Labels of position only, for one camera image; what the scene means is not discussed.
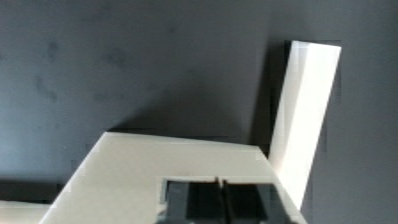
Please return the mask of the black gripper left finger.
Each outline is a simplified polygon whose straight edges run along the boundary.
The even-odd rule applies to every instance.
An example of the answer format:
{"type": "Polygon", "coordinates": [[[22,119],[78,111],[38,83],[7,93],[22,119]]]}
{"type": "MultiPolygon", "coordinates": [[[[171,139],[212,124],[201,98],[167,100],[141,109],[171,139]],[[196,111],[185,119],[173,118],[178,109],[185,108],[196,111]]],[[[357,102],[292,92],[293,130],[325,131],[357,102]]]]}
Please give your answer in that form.
{"type": "Polygon", "coordinates": [[[166,200],[166,224],[224,224],[217,182],[171,182],[166,200]]]}

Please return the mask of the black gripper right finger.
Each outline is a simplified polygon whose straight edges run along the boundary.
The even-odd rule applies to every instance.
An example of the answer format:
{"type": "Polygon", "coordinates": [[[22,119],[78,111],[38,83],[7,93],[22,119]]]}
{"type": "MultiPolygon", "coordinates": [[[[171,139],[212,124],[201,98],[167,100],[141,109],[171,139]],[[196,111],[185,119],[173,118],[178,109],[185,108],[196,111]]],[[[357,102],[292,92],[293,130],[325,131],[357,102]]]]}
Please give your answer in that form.
{"type": "Polygon", "coordinates": [[[228,224],[279,224],[270,184],[226,182],[222,193],[228,224]]]}

